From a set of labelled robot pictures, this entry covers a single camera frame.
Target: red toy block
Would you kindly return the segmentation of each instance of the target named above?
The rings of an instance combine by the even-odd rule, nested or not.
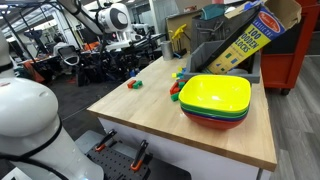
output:
[[[181,90],[181,89],[178,88],[178,87],[174,88],[174,89],[173,89],[173,94],[180,92],[180,90]]]
[[[129,89],[132,89],[134,83],[136,83],[136,80],[130,81],[130,82],[127,84],[127,85],[128,85],[128,88],[129,88]]]
[[[186,83],[187,81],[188,81],[188,80],[185,80],[185,79],[178,79],[178,80],[177,80],[178,83],[179,83],[179,82],[185,82],[185,83]]]
[[[170,88],[170,94],[172,95],[172,94],[175,94],[174,93],[174,88],[176,88],[176,87],[178,87],[178,82],[176,81],[173,85],[172,85],[172,87]]]

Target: yellow bowl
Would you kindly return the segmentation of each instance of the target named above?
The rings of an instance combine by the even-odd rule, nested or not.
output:
[[[237,76],[198,75],[182,88],[179,100],[184,104],[222,112],[242,112],[248,108],[251,87]]]

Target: red bowl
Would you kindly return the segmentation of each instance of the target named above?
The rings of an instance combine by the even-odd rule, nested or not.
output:
[[[242,120],[239,121],[220,121],[220,120],[216,120],[216,119],[212,119],[212,118],[205,118],[202,116],[197,116],[197,115],[193,115],[187,112],[184,112],[184,114],[191,119],[192,121],[202,125],[202,126],[206,126],[209,128],[213,128],[213,129],[221,129],[221,130],[227,130],[227,129],[231,129],[234,128],[236,126],[238,126],[239,124],[241,124],[243,122],[243,120],[245,119],[245,117]]]

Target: stacked plastic bowls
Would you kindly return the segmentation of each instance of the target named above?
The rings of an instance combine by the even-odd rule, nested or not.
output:
[[[192,121],[215,129],[231,129],[249,111],[250,82],[242,77],[198,75],[179,94],[180,106]]]

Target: red tool cabinet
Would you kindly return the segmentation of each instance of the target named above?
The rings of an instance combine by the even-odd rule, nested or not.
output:
[[[319,14],[317,0],[298,2],[302,6],[301,22],[262,50],[264,87],[281,88],[282,95],[288,95],[296,84]]]

